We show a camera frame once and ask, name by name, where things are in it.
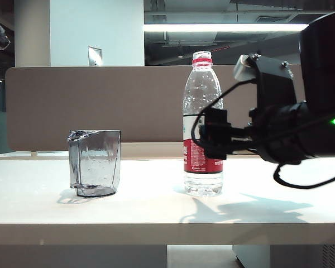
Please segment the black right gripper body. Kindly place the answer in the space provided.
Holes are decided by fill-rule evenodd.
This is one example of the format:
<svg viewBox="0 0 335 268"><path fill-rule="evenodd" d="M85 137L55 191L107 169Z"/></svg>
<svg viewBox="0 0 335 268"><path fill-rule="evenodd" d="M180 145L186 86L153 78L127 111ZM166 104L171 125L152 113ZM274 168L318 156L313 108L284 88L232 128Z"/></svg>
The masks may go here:
<svg viewBox="0 0 335 268"><path fill-rule="evenodd" d="M241 130L246 141L232 138L230 151L250 150L265 161L298 164L313 157L308 138L313 116L305 102L249 111L251 124Z"/></svg>

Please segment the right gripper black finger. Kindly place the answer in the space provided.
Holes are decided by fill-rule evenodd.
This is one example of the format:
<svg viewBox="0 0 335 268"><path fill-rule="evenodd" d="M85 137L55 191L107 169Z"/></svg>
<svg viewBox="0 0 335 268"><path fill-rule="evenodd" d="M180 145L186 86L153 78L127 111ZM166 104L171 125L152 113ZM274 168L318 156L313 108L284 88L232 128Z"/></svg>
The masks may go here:
<svg viewBox="0 0 335 268"><path fill-rule="evenodd" d="M227 122L227 111L224 109L208 108L205 112L204 135L206 142L205 156L209 159L225 160L226 150L223 148L230 140L231 124Z"/></svg>

